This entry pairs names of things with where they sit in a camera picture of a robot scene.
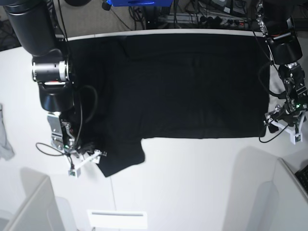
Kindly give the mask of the black robot arm image-left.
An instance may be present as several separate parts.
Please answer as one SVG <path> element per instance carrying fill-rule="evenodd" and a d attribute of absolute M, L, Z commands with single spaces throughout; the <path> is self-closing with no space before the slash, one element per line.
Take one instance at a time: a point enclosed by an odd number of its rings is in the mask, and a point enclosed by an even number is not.
<path fill-rule="evenodd" d="M 41 107 L 48 112 L 51 145 L 66 156 L 94 154 L 94 143 L 81 140 L 84 118 L 67 33 L 52 0 L 2 0 L 1 6 L 21 46 L 32 55 L 32 78 Z"/>

